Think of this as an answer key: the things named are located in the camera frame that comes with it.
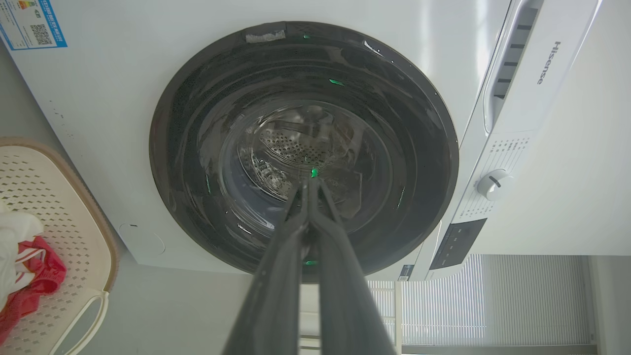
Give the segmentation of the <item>white washing machine dial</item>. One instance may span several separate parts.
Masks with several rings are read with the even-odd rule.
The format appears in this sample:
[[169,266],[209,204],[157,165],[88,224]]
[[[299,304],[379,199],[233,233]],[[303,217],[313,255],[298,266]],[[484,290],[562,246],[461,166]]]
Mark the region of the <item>white washing machine dial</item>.
[[487,173],[478,182],[476,191],[486,200],[495,202],[507,195],[513,188],[515,178],[507,173],[506,170],[497,169]]

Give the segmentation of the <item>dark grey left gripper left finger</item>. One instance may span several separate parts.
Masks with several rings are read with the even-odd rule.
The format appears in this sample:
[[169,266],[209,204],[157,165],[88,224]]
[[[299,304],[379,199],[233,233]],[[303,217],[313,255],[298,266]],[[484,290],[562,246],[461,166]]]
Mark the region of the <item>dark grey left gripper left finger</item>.
[[308,184],[290,192],[222,355],[298,355]]

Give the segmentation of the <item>white Hisense washing machine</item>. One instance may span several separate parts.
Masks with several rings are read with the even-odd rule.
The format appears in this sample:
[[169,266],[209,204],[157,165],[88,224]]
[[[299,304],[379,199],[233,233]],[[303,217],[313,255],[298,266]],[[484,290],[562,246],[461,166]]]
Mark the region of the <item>white Hisense washing machine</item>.
[[496,201],[487,173],[514,177],[534,145],[602,0],[51,0],[67,47],[9,50],[39,108],[137,263],[252,274],[207,253],[165,206],[149,159],[165,88],[199,51],[240,30],[318,22],[396,50],[442,97],[459,170],[439,224],[375,281],[421,281],[471,253]]

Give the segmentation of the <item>cream perforated laundry basket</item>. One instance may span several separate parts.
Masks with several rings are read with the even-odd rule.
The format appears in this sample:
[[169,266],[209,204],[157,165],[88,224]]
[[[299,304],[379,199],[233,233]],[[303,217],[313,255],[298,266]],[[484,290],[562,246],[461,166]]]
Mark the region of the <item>cream perforated laundry basket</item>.
[[79,355],[106,317],[119,266],[101,209],[61,155],[11,137],[0,138],[0,201],[40,220],[41,236],[67,269],[60,289],[18,322],[0,355]]

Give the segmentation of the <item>blue energy label sticker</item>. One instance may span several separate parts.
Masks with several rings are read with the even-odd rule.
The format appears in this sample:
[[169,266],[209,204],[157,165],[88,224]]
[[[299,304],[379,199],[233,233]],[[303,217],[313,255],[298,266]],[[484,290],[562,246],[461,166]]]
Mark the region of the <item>blue energy label sticker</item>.
[[51,0],[0,0],[0,38],[8,50],[68,46]]

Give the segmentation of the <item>white window blinds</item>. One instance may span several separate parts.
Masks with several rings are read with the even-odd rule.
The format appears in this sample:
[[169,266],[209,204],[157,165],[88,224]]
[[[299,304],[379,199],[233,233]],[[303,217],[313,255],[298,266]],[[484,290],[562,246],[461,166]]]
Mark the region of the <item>white window blinds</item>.
[[584,259],[474,255],[439,280],[369,281],[391,338],[423,346],[554,346],[592,341]]

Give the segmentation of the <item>white garment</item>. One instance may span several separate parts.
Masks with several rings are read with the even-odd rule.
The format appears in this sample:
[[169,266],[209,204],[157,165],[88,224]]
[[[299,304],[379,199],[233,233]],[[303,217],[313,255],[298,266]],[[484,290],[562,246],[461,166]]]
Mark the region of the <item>white garment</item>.
[[36,216],[10,211],[0,201],[0,313],[6,308],[10,294],[27,287],[35,278],[25,262],[45,254],[42,249],[32,247],[20,251],[20,243],[34,241],[43,231],[44,226]]

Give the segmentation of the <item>round dark washing machine door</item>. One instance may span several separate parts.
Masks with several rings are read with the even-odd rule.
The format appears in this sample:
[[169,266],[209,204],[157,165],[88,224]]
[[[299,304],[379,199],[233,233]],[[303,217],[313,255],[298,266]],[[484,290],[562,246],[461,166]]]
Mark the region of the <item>round dark washing machine door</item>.
[[263,23],[199,51],[165,88],[149,130],[156,188],[207,253],[254,273],[313,170],[365,274],[437,227],[459,144],[442,97],[411,61],[356,30]]

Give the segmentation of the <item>red garment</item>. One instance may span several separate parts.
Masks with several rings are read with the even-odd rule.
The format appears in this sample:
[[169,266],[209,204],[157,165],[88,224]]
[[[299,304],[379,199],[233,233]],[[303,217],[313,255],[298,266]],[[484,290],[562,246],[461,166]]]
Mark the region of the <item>red garment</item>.
[[66,266],[41,235],[17,245],[14,277],[9,277],[7,300],[0,310],[0,346],[18,322],[40,306],[42,296],[57,292],[66,277]]

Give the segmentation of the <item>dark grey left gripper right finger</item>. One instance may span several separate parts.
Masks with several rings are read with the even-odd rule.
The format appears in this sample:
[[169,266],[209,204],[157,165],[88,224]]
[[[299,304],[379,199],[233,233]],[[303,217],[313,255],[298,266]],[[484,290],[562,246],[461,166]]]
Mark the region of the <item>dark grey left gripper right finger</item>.
[[396,355],[325,182],[309,178],[317,249],[321,355]]

